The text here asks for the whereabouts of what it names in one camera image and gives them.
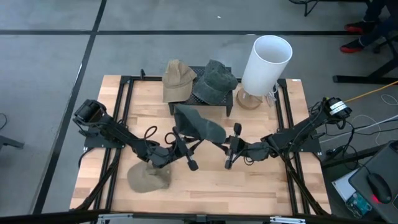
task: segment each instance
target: sneaker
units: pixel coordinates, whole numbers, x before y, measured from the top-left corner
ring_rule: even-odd
[[[343,53],[347,53],[347,54],[352,54],[352,53],[356,53],[356,52],[360,52],[364,49],[365,47],[361,45],[361,43],[359,43],[359,39],[356,39],[346,45],[343,45],[340,47],[340,50]]]
[[[376,26],[376,22],[355,22],[344,26],[344,30],[355,34],[368,34],[373,31]]]

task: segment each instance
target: yellow cable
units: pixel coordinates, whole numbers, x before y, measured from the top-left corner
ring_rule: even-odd
[[[361,98],[361,97],[363,97],[363,96],[366,96],[366,95],[375,93],[375,92],[377,92],[377,91],[383,90],[383,89],[385,89],[385,88],[387,88],[387,87],[389,87],[389,86],[395,85],[396,83],[398,83],[398,81],[395,81],[395,82],[393,82],[393,83],[390,83],[390,84],[388,84],[388,85],[385,85],[385,86],[383,86],[383,87],[381,87],[381,88],[378,88],[377,90],[372,90],[372,91],[369,91],[369,92],[364,93],[364,94],[362,94],[362,95],[355,96],[354,98],[351,98],[351,99],[349,99],[349,100],[346,100],[345,103],[348,103],[348,102],[350,102],[350,101],[356,100],[356,99]]]

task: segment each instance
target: black mouse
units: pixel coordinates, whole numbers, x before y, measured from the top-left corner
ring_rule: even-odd
[[[392,199],[391,189],[387,182],[379,174],[369,174],[367,177],[368,184],[372,189],[374,196],[381,203],[390,203]]]

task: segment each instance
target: white lamp shade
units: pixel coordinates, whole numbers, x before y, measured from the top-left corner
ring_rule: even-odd
[[[244,90],[253,96],[268,94],[292,58],[292,54],[292,47],[283,38],[274,35],[257,38],[243,73]]]

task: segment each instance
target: lamp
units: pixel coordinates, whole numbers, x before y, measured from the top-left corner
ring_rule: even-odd
[[[243,73],[243,88],[236,96],[238,104],[247,110],[256,109],[262,103],[262,96],[272,91],[292,54],[292,47],[283,38],[274,35],[257,38]]]

